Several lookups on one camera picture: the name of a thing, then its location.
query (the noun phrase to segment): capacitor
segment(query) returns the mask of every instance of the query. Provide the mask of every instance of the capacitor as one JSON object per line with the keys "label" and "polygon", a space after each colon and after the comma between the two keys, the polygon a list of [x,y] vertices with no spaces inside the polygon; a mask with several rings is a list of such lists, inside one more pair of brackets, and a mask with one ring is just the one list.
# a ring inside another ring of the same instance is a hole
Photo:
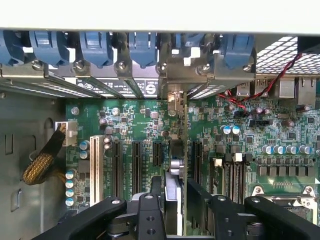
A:
{"label": "capacitor", "polygon": [[264,145],[262,148],[261,148],[262,152],[264,154],[271,154],[272,153],[272,147],[271,146],[268,146],[268,145]]}
{"label": "capacitor", "polygon": [[287,154],[297,154],[297,148],[295,146],[288,145],[285,147],[285,152]]}
{"label": "capacitor", "polygon": [[262,113],[263,113],[263,109],[261,107],[256,107],[251,110],[251,114],[262,114]]}
{"label": "capacitor", "polygon": [[65,187],[67,189],[72,189],[76,184],[77,184],[77,179],[73,178],[65,182]]}
{"label": "capacitor", "polygon": [[76,194],[76,188],[73,187],[73,188],[69,188],[65,191],[65,195],[68,197],[68,198],[72,198],[74,195]]}
{"label": "capacitor", "polygon": [[235,105],[228,104],[228,105],[224,106],[224,110],[227,112],[231,112],[231,111],[235,110]]}
{"label": "capacitor", "polygon": [[68,197],[66,200],[65,200],[65,205],[67,205],[68,207],[72,207],[76,202],[76,198],[73,196],[73,197]]}
{"label": "capacitor", "polygon": [[79,157],[81,159],[88,159],[90,157],[90,153],[88,151],[82,150],[80,151]]}
{"label": "capacitor", "polygon": [[230,126],[222,125],[220,127],[220,132],[223,135],[229,135],[231,133],[231,128],[230,128]]}
{"label": "capacitor", "polygon": [[105,145],[103,146],[103,148],[104,148],[104,150],[109,150],[109,149],[111,149],[111,142],[105,144]]}
{"label": "capacitor", "polygon": [[299,147],[299,151],[300,151],[300,153],[302,153],[302,154],[307,154],[307,155],[309,155],[310,152],[311,152],[311,147],[305,146],[305,145],[301,145],[301,146]]}
{"label": "capacitor", "polygon": [[74,116],[78,116],[80,113],[80,110],[79,108],[77,108],[76,106],[71,108],[71,114],[74,115]]}
{"label": "capacitor", "polygon": [[301,105],[301,106],[298,106],[295,111],[297,113],[304,113],[304,112],[308,112],[310,111],[310,106],[307,106],[307,105]]}
{"label": "capacitor", "polygon": [[66,173],[65,173],[65,178],[66,179],[73,179],[77,174],[77,170],[75,170],[74,168],[69,169]]}
{"label": "capacitor", "polygon": [[107,125],[108,124],[108,120],[106,118],[100,118],[99,119],[99,124],[100,124],[100,126]]}
{"label": "capacitor", "polygon": [[231,128],[231,133],[232,133],[233,135],[239,135],[239,133],[240,133],[240,127],[238,127],[238,126],[231,126],[230,128]]}
{"label": "capacitor", "polygon": [[292,121],[292,120],[283,120],[281,122],[281,126],[288,127],[288,128],[293,128],[295,126],[295,122]]}
{"label": "capacitor", "polygon": [[263,109],[263,114],[264,115],[270,115],[272,113],[271,109],[270,108],[265,108]]}
{"label": "capacitor", "polygon": [[279,146],[279,145],[275,145],[273,147],[273,152],[275,154],[284,154],[284,147],[283,146]]}
{"label": "capacitor", "polygon": [[88,148],[90,148],[90,142],[88,140],[84,140],[84,141],[80,142],[79,148],[81,150],[87,150]]}
{"label": "capacitor", "polygon": [[105,144],[111,143],[111,142],[112,142],[112,136],[106,136],[106,137],[103,139],[103,142],[104,142]]}
{"label": "capacitor", "polygon": [[114,107],[114,108],[112,108],[111,113],[113,116],[118,116],[120,113],[120,110],[119,110],[119,108]]}
{"label": "capacitor", "polygon": [[167,138],[167,137],[169,137],[169,132],[168,131],[162,131],[161,132],[161,136]]}

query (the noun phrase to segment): green circuit board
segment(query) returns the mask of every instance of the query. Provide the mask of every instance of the green circuit board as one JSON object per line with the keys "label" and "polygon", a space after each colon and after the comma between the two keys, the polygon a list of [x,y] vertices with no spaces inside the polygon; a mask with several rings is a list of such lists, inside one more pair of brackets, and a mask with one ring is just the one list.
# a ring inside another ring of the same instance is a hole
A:
{"label": "green circuit board", "polygon": [[[219,97],[211,97],[202,101],[187,102],[187,136],[188,155],[192,152],[192,142],[202,144],[203,154],[200,163],[200,183],[212,194],[225,194],[226,171],[222,167],[212,167],[212,161],[221,158],[217,152],[217,145],[225,146],[229,152],[231,146],[237,146],[243,154],[252,154],[253,160],[244,166],[243,198],[251,196],[256,186],[260,186],[266,195],[300,195],[306,186],[312,187],[318,196],[319,158],[315,154],[320,148],[320,110],[311,109],[307,112],[296,112],[295,106],[277,100],[261,98],[246,102],[248,111],[257,107],[268,108],[271,114],[250,115],[244,118],[234,118],[234,111],[226,111],[227,102]],[[74,116],[71,109],[77,107],[79,114]],[[119,115],[114,116],[112,109],[119,109]],[[90,136],[102,135],[105,129],[99,125],[99,118],[105,114],[108,127],[113,129],[113,139],[123,143],[123,198],[132,198],[132,142],[142,143],[142,192],[150,190],[153,176],[163,176],[169,168],[169,140],[179,138],[181,122],[177,116],[170,116],[165,100],[114,100],[114,99],[68,99],[66,104],[66,118],[68,121],[77,121],[78,143],[89,140]],[[286,114],[286,119],[278,118],[278,114]],[[265,127],[250,127],[252,120],[270,120],[272,123]],[[282,121],[294,121],[294,127],[282,126]],[[238,126],[239,135],[221,134],[221,126]],[[163,137],[164,131],[169,132],[168,137]],[[162,164],[153,164],[153,141],[162,143]],[[311,147],[310,154],[265,154],[264,145],[286,147],[288,145],[299,148],[301,145]],[[66,148],[67,168],[77,168],[79,147]],[[279,175],[279,168],[285,167],[285,174]],[[288,174],[288,168],[294,167],[294,175]],[[103,196],[113,196],[113,166],[112,150],[106,150],[103,162]],[[90,186],[88,175],[77,181],[77,196],[80,197],[72,208],[88,202],[89,193],[85,189]],[[309,209],[289,209],[306,219],[318,221]],[[190,226],[189,235],[205,234]]]}

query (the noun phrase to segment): motherboard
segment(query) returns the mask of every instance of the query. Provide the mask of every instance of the motherboard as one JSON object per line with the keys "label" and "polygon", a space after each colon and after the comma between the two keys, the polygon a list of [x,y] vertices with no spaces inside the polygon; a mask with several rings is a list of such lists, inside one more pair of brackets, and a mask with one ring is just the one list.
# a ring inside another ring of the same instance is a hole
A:
{"label": "motherboard", "polygon": [[[131,200],[150,191],[154,176],[179,178],[171,162],[179,161],[174,152],[186,135],[188,177],[210,194],[240,204],[261,195],[318,225],[316,100],[314,107],[297,108],[261,97],[245,103],[247,112],[221,97],[190,100],[185,121],[166,100],[68,99],[66,118],[77,122],[77,145],[66,148],[66,204],[81,211],[109,196]],[[188,235],[206,234],[193,219],[187,226]]]}

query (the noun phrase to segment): beige expansion slot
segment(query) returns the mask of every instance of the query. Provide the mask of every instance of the beige expansion slot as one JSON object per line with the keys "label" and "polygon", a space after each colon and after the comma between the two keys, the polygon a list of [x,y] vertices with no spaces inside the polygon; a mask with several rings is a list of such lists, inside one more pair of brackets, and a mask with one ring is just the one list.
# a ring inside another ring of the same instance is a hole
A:
{"label": "beige expansion slot", "polygon": [[104,146],[103,135],[90,137],[90,206],[103,199]]}

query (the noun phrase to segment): white pci slot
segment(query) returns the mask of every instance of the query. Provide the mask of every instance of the white pci slot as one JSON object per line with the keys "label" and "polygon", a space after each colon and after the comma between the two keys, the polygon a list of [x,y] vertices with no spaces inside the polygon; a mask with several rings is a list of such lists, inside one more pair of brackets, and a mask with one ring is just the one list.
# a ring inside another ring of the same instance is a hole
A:
{"label": "white pci slot", "polygon": [[90,137],[90,206],[103,199],[104,145],[103,135]]}

